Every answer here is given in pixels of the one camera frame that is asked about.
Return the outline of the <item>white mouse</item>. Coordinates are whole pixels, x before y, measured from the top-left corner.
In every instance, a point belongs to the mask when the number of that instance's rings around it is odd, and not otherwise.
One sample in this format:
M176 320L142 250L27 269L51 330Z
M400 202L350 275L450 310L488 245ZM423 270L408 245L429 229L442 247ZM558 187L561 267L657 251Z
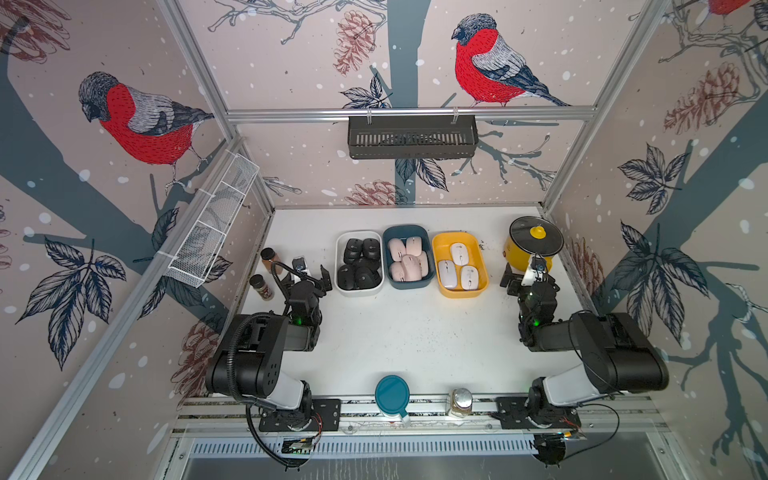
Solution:
M455 290L459 285L456 264L451 260L440 260L437 263L440 284L444 289Z
M464 243L452 243L450 245L450 254L453 263L457 266L466 266L469 264L469 250Z
M460 271L460 287L464 291L475 291L480 286L480 275L476 267L465 265Z

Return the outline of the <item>pink mouse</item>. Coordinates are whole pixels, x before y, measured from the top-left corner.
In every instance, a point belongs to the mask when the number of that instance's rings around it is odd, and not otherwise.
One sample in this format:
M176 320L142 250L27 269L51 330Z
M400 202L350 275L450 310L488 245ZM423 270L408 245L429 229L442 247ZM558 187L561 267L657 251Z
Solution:
M401 262L393 262L390 266L390 276L394 282L405 282L406 272Z
M390 256L394 262L400 262L407 254L406 244L400 238L391 238L387 245Z
M429 260L427 254L422 251L417 257L420 265L421 277L426 278L429 275Z
M415 282L423 278L421 261L417 256L405 254L402 256L400 264L406 282Z
M420 236L411 236L405 240L406 253L418 257L423 253L422 238Z

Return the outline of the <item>pink mouse top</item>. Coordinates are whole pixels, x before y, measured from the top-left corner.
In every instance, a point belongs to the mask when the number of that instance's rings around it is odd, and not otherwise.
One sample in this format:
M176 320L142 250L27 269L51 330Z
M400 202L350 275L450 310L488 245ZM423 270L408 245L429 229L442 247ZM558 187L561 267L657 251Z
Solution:
M400 264L406 282L415 282L423 278L421 261L417 256L405 254L402 256Z

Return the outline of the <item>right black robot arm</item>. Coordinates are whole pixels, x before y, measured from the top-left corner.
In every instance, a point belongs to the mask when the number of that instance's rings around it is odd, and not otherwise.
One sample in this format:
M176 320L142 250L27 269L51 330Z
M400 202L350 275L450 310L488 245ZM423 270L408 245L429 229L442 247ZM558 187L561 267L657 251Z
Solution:
M572 351L580 358L575 367L534 380L513 413L547 427L561 419L574 421L575 408L592 400L667 388L665 362L629 314L581 310L556 321L559 286L546 269L520 274L506 266L500 286L517 298L520 342L529 351Z

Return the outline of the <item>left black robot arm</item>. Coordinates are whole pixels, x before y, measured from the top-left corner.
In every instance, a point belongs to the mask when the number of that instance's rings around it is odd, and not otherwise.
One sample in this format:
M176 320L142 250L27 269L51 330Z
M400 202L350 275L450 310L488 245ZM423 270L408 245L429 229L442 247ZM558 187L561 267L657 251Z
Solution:
M332 290L332 281L325 267L314 278L298 266L295 259L283 278L276 266L270 268L284 296L284 310L233 317L205 373L208 392L260 408L261 425L269 431L319 427L309 384L281 368L286 351L315 349L322 323L320 299Z

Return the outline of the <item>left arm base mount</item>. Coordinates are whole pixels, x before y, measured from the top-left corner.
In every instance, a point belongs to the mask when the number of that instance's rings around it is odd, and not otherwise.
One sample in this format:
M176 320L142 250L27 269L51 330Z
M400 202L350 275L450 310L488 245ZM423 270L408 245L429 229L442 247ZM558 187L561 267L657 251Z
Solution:
M260 432L335 432L339 428L341 400L313 399L295 410L266 411L260 415Z

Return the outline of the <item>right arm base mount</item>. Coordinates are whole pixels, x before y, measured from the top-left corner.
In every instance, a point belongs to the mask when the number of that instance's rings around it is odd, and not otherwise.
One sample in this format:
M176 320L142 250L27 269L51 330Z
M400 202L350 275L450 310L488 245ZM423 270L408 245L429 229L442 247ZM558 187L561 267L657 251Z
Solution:
M503 430L556 429L576 430L581 420L575 408L552 406L542 400L531 406L528 397L506 396L495 399L496 411L490 416Z

